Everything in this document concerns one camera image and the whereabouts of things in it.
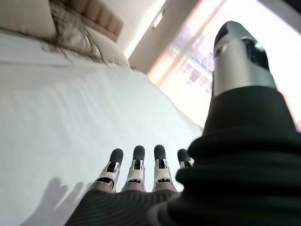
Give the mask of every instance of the headboard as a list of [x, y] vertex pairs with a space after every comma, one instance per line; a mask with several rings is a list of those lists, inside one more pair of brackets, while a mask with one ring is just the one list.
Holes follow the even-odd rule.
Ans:
[[114, 42], [117, 41], [123, 22], [101, 0], [56, 0], [56, 2], [80, 18], [86, 26], [104, 34]]

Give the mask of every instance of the robotic hand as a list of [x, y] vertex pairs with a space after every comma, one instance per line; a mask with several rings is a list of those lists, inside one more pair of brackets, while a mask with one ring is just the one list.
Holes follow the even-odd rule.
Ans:
[[[144, 188], [145, 169], [144, 169], [145, 149], [137, 146], [134, 149], [133, 160], [128, 172], [127, 180], [122, 188], [124, 191], [140, 191], [146, 192]], [[154, 187], [153, 192], [160, 190], [169, 190], [177, 192], [171, 179], [169, 167], [166, 161], [165, 149], [162, 145], [157, 145], [154, 149], [155, 168], [154, 168]], [[91, 186], [91, 190], [100, 190], [107, 193], [116, 193], [116, 184], [119, 177], [119, 170], [123, 159], [121, 149], [115, 149], [110, 156], [109, 162], [102, 170], [99, 177]], [[178, 160], [181, 169], [192, 167], [191, 158], [188, 156], [187, 150], [178, 151]]]
[[215, 71], [203, 136], [178, 153], [173, 186], [162, 146], [155, 148], [153, 192], [144, 192], [144, 149], [134, 150], [115, 193], [120, 150], [66, 223], [86, 225], [301, 225], [301, 135], [269, 71], [267, 55], [239, 23], [214, 43]]

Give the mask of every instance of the black rubber fingertip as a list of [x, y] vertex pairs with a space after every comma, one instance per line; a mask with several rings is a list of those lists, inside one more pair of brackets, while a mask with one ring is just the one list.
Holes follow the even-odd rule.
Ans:
[[188, 151], [186, 149], [180, 149], [178, 151], [178, 160], [179, 163], [183, 162], [183, 161], [191, 161], [191, 158], [188, 155]]
[[110, 160], [111, 162], [118, 162], [121, 165], [123, 159], [123, 151], [120, 148], [116, 148], [112, 151]]
[[133, 160], [134, 159], [140, 159], [144, 161], [145, 156], [145, 149], [141, 145], [135, 147], [134, 153], [133, 153]]
[[165, 148], [162, 145], [155, 146], [154, 155], [155, 155], [155, 160], [166, 159]]

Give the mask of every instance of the sheer curtain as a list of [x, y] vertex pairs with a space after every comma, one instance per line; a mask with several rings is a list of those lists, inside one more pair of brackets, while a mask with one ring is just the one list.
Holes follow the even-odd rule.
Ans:
[[214, 39], [229, 20], [241, 23], [266, 49], [278, 89], [295, 122], [301, 121], [301, 90], [296, 85], [301, 82], [297, 75], [301, 45], [296, 45], [301, 36], [256, 0], [201, 0], [148, 77], [203, 127], [211, 98]]

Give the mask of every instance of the white bed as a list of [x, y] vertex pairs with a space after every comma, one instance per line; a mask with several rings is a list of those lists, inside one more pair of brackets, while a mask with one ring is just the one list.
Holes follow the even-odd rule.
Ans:
[[144, 74], [44, 47], [0, 33], [1, 226], [63, 225], [115, 148], [124, 152], [118, 191], [136, 145], [146, 149], [147, 191], [155, 145], [175, 177], [176, 153], [201, 135], [197, 125]]

